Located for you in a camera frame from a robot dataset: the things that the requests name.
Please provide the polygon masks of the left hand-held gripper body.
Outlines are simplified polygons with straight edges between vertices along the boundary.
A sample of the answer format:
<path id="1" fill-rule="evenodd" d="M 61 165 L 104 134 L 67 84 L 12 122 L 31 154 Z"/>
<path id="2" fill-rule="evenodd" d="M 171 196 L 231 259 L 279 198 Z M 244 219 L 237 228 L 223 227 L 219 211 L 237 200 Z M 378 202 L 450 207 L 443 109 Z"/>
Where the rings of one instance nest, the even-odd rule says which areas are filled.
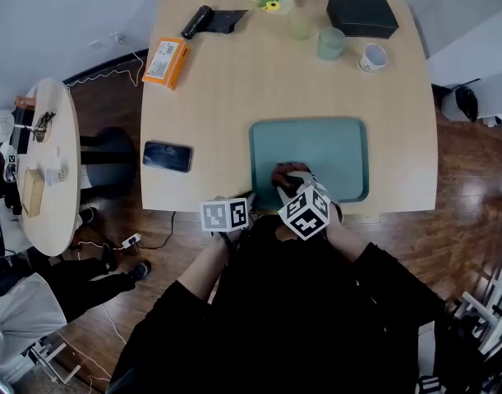
<path id="1" fill-rule="evenodd" d="M 231 232 L 250 226 L 249 214 L 255 192 L 247 192 L 241 197 L 217 198 L 200 204 L 202 231 Z"/>

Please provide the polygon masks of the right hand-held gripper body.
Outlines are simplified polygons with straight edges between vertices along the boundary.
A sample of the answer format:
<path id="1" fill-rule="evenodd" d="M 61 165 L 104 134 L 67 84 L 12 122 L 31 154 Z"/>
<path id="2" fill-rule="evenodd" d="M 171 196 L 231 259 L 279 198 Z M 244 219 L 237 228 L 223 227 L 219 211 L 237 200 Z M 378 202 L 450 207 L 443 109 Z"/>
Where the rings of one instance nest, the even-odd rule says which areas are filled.
<path id="1" fill-rule="evenodd" d="M 283 223 L 299 238 L 306 241 L 330 224 L 330 205 L 335 206 L 338 220 L 343 222 L 341 208 L 331 200 L 327 189 L 314 175 L 311 183 L 288 184 L 289 186 L 277 186 L 283 202 L 278 214 Z"/>

